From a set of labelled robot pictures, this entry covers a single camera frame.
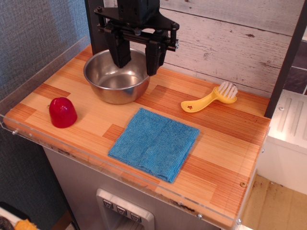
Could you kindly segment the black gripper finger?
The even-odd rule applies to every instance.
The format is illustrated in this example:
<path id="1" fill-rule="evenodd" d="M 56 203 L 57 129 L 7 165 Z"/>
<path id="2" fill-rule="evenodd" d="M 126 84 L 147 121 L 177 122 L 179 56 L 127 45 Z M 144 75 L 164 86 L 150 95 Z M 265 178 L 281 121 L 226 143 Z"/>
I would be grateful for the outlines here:
<path id="1" fill-rule="evenodd" d="M 149 41 L 145 48 L 147 74 L 153 76 L 157 73 L 160 66 L 163 65 L 166 46 L 156 41 Z"/>
<path id="2" fill-rule="evenodd" d="M 125 40 L 118 31 L 107 32 L 106 43 L 117 67 L 123 68 L 131 61 L 130 42 Z"/>

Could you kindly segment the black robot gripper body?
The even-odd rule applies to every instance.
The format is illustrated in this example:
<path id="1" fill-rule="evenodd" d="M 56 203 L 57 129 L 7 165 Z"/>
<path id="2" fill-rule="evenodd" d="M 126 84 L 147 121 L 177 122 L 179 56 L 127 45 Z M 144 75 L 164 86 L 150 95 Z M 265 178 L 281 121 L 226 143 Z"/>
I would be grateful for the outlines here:
<path id="1" fill-rule="evenodd" d="M 179 24 L 160 13 L 158 0 L 118 0 L 117 7 L 98 6 L 99 30 L 119 32 L 119 37 L 140 44 L 157 42 L 166 50 L 178 49 Z"/>

